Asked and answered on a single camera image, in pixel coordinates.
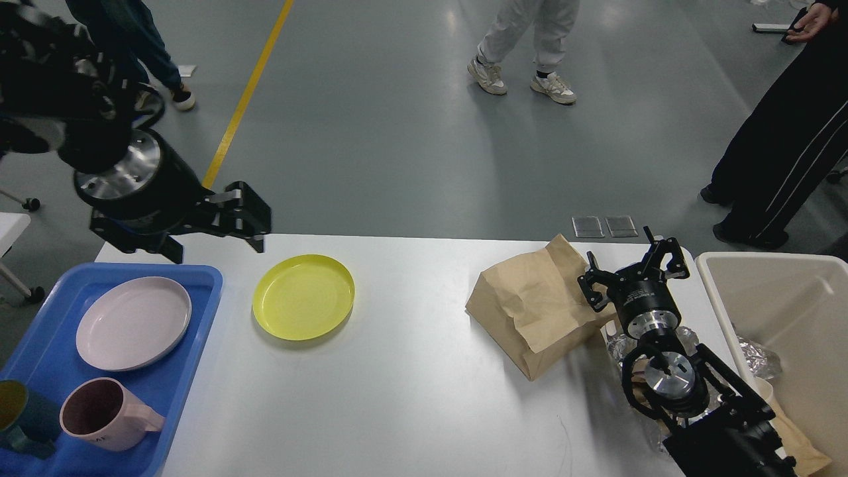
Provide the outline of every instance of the plate rim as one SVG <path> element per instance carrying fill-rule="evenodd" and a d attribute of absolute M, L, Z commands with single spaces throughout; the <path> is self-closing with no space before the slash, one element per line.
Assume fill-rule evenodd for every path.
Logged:
<path fill-rule="evenodd" d="M 269 279 L 269 277 L 271 277 L 272 275 L 277 275 L 282 270 L 290 269 L 293 266 L 294 262 L 296 262 L 296 261 L 300 261 L 300 262 L 307 261 L 309 258 L 313 258 L 313 259 L 317 258 L 317 259 L 320 259 L 320 260 L 323 260 L 323 261 L 330 261 L 333 264 L 335 264 L 338 268 L 340 268 L 341 270 L 344 271 L 344 275 L 343 275 L 344 281 L 349 283 L 349 285 L 350 285 L 349 286 L 349 289 L 350 289 L 350 294 L 349 294 L 350 304 L 347 306 L 347 310 L 344 313 L 344 315 L 341 316 L 341 318 L 338 320 L 338 322 L 335 323 L 327 331 L 324 331 L 322 333 L 316 334 L 315 336 L 310 336 L 310 337 L 307 337 L 307 338 L 292 338 L 290 336 L 281 336 L 280 334 L 275 333 L 275 332 L 271 331 L 270 329 L 268 329 L 268 327 L 265 326 L 266 325 L 265 322 L 267 322 L 267 319 L 265 318 L 265 314 L 263 312 L 262 313 L 257 312 L 258 309 L 262 308 L 260 303 L 262 302 L 263 297 L 267 294 L 267 291 L 268 291 L 268 287 L 267 286 L 263 287 L 262 283 L 266 279 Z M 319 337 L 321 337 L 325 334 L 330 333 L 331 331 L 333 331 L 333 329 L 338 328 L 338 326 L 344 322 L 345 318 L 350 316 L 351 311 L 354 309 L 355 296 L 356 296 L 356 282 L 354 281 L 354 276 L 350 272 L 350 270 L 341 261 L 338 261 L 338 260 L 336 260 L 336 259 L 334 259 L 334 258 L 332 258 L 331 256 L 328 256 L 328 255 L 301 254 L 301 255 L 295 255 L 295 256 L 288 257 L 287 259 L 276 263 L 273 267 L 269 268 L 267 272 L 262 274 L 262 277 L 259 279 L 259 282 L 256 284 L 256 288 L 254 289 L 254 296 L 253 296 L 253 300 L 252 300 L 252 303 L 251 303 L 251 311 L 253 312 L 254 320 L 256 321 L 256 323 L 267 334 L 270 334 L 271 336 L 273 336 L 275 338 L 278 338 L 280 340 L 286 340 L 286 341 L 314 340 L 315 338 L 319 338 Z"/>

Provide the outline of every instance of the black shoe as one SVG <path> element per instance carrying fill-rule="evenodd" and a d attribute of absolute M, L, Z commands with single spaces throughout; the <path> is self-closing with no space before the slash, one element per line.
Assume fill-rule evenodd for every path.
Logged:
<path fill-rule="evenodd" d="M 170 98 L 174 106 L 180 111 L 188 111 L 194 107 L 194 95 L 192 90 L 180 83 L 180 87 L 170 90 Z"/>
<path fill-rule="evenodd" d="M 718 204 L 722 207 L 727 207 L 728 205 L 731 205 L 733 203 L 732 199 L 716 195 L 716 193 L 712 192 L 710 186 L 706 186 L 705 188 L 700 190 L 700 197 L 707 204 Z"/>
<path fill-rule="evenodd" d="M 712 226 L 712 234 L 716 236 L 716 239 L 721 240 L 725 244 L 745 244 L 762 250 L 775 250 L 789 240 L 789 234 L 783 230 L 768 236 L 752 238 L 747 235 L 730 232 L 721 223 Z"/>

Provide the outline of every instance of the person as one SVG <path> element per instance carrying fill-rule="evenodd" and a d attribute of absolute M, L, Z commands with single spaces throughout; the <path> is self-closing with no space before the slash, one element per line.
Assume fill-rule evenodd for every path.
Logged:
<path fill-rule="evenodd" d="M 774 250 L 816 186 L 848 151 L 846 0 L 819 0 L 786 38 L 808 42 L 737 131 L 701 189 L 710 204 L 732 205 L 713 226 L 723 242 Z"/>
<path fill-rule="evenodd" d="M 468 72 L 487 93 L 506 94 L 498 63 L 512 51 L 530 23 L 535 22 L 533 46 L 537 71 L 530 87 L 559 104 L 574 104 L 577 95 L 556 73 L 556 68 L 565 58 L 564 41 L 574 26 L 579 6 L 579 0 L 506 0 L 477 46 L 477 55 L 468 64 Z"/>
<path fill-rule="evenodd" d="M 70 14 L 86 26 L 94 44 L 115 62 L 127 79 L 149 83 L 144 63 L 168 88 L 178 110 L 188 111 L 194 107 L 194 94 L 182 82 L 153 16 L 141 0 L 65 0 L 65 3 Z M 136 109 L 143 108 L 148 95 L 145 91 L 137 95 Z"/>

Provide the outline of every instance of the sneaker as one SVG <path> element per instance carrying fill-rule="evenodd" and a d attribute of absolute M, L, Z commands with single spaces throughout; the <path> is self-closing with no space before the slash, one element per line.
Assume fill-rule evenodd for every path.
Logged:
<path fill-rule="evenodd" d="M 194 94 L 184 83 L 180 83 L 179 88 L 170 90 L 170 99 L 180 111 L 188 111 L 194 107 Z"/>
<path fill-rule="evenodd" d="M 141 112 L 148 105 L 148 100 L 150 99 L 149 91 L 139 91 L 136 93 L 136 102 L 133 104 L 136 112 Z"/>
<path fill-rule="evenodd" d="M 574 94 L 572 87 L 556 73 L 550 73 L 547 78 L 534 76 L 530 87 L 536 93 L 547 94 L 559 104 L 577 102 L 577 94 Z"/>
<path fill-rule="evenodd" d="M 475 57 L 468 64 L 468 72 L 486 93 L 506 94 L 506 85 L 500 80 L 500 65 L 485 65 Z"/>

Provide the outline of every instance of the ceramic mug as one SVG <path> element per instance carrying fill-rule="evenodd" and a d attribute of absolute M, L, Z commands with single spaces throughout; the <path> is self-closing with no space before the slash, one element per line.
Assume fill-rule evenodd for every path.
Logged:
<path fill-rule="evenodd" d="M 108 451 L 125 451 L 158 432 L 165 418 L 112 378 L 80 384 L 62 404 L 59 423 L 65 434 Z"/>
<path fill-rule="evenodd" d="M 60 434 L 59 405 L 19 381 L 0 381 L 1 448 L 44 459 Z"/>

